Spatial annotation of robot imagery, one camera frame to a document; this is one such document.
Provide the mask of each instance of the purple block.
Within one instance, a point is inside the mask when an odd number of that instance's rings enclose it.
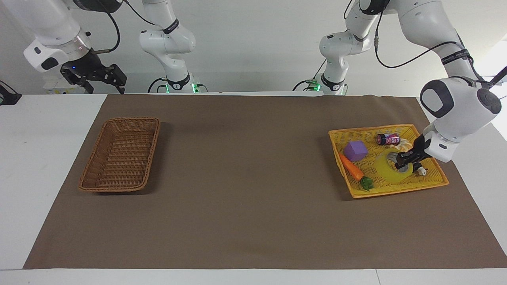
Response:
[[[343,150],[343,154],[350,161],[359,161],[363,159],[367,154],[365,143],[362,140],[351,141],[347,144]]]

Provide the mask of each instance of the white table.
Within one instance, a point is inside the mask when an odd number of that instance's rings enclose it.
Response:
[[[320,95],[318,92],[241,93],[309,94]],[[507,283],[507,269],[21,270],[104,99],[104,94],[25,95],[15,106],[0,107],[0,284]],[[463,180],[505,252],[507,190],[502,179],[507,169],[506,149],[507,141],[488,125],[467,138],[454,157]]]

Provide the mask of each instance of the toy carrot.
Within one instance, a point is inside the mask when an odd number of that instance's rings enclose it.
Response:
[[[338,156],[342,161],[343,166],[348,170],[350,175],[354,177],[355,180],[359,181],[361,187],[366,191],[370,191],[373,188],[373,179],[365,176],[365,174],[359,169],[359,167],[355,166],[347,157],[343,154],[339,153]]]

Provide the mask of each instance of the brown tablecloth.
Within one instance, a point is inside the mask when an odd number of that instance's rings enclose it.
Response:
[[[130,116],[162,122],[147,187],[79,191]],[[507,267],[452,163],[449,186],[351,198],[328,130],[402,123],[428,124],[416,99],[108,95],[24,268]]]

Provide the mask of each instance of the purple can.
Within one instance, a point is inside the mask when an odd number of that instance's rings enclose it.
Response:
[[[397,145],[400,143],[400,135],[397,133],[377,134],[377,143],[381,146]]]

